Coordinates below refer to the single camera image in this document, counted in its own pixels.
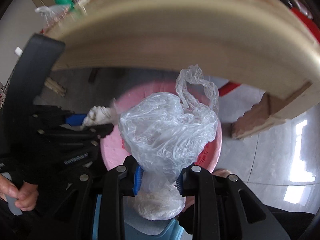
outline red object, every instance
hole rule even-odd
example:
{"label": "red object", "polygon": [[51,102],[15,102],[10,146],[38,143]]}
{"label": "red object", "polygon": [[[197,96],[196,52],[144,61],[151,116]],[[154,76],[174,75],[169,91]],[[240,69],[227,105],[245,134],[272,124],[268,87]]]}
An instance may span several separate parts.
{"label": "red object", "polygon": [[224,86],[219,88],[219,97],[223,97],[224,95],[230,93],[233,89],[237,88],[241,84],[239,83],[233,83],[233,82],[228,82]]}
{"label": "red object", "polygon": [[303,13],[301,13],[297,8],[292,8],[291,11],[308,27],[317,41],[320,42],[320,30],[318,26],[310,19],[308,19]]}

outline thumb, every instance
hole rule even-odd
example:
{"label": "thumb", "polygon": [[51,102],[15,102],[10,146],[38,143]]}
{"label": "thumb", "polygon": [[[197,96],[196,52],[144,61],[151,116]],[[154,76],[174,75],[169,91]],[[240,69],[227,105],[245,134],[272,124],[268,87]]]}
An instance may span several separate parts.
{"label": "thumb", "polygon": [[10,180],[0,174],[0,193],[18,198],[19,190]]}

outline gray tile floor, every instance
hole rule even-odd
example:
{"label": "gray tile floor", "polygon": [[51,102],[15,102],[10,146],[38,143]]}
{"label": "gray tile floor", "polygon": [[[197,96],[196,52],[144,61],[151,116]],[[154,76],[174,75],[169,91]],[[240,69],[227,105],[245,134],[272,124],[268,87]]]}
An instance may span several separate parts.
{"label": "gray tile floor", "polygon": [[[43,89],[37,104],[53,104],[76,112],[87,112],[94,105],[108,106],[114,96],[152,79],[175,79],[177,73],[130,70],[121,76],[114,69],[99,71],[94,84],[88,84],[90,69],[52,73],[51,77],[68,89],[61,98]],[[226,83],[210,78],[218,87]],[[259,135],[234,140],[228,125],[258,103],[263,91],[241,85],[219,99],[223,123],[223,143],[217,168],[230,169],[270,206],[288,211],[316,213],[320,207],[320,105]],[[184,232],[182,239],[192,236]]]}

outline pink bucket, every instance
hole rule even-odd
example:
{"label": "pink bucket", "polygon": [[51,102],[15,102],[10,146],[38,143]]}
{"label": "pink bucket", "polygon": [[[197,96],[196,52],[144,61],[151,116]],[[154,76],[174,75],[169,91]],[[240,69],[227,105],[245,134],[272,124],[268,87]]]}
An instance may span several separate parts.
{"label": "pink bucket", "polygon": [[[175,82],[150,82],[141,86],[136,86],[121,96],[116,102],[115,107],[118,113],[140,103],[147,96],[158,92],[169,92],[176,95]],[[201,103],[208,105],[209,100],[206,96],[200,95],[196,91],[190,90],[195,98]],[[211,173],[217,165],[222,143],[222,130],[219,122],[216,138],[208,142],[203,151],[198,156],[196,164],[207,169]],[[123,164],[124,159],[130,154],[124,149],[122,138],[118,126],[115,125],[113,132],[101,140],[101,153],[103,161],[108,170]]]}

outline white wall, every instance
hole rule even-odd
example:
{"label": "white wall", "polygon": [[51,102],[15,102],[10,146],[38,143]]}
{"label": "white wall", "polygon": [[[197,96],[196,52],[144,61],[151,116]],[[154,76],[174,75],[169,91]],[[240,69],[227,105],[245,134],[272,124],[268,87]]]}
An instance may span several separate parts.
{"label": "white wall", "polygon": [[13,0],[0,20],[0,82],[5,84],[18,56],[16,47],[24,48],[33,33],[43,27],[42,17],[31,0]]}

